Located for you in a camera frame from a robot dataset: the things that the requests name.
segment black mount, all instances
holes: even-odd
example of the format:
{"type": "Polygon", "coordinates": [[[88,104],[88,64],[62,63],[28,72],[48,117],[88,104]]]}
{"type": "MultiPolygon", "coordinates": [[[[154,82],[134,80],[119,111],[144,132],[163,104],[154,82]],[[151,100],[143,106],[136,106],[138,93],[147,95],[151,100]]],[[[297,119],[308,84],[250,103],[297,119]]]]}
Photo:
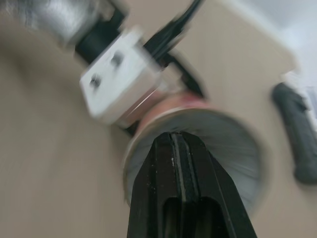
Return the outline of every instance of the black mount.
{"type": "Polygon", "coordinates": [[[133,186],[128,238],[256,238],[235,184],[188,133],[157,137],[133,186]]]}

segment foil-wrapped tube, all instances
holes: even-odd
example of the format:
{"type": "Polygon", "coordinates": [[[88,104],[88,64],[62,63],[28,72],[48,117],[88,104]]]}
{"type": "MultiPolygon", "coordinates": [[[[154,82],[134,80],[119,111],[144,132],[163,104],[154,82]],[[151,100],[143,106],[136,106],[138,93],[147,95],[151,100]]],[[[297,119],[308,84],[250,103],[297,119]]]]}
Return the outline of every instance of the foil-wrapped tube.
{"type": "Polygon", "coordinates": [[[48,31],[64,46],[75,45],[105,6],[99,0],[0,0],[0,7],[23,25],[48,31]]]}

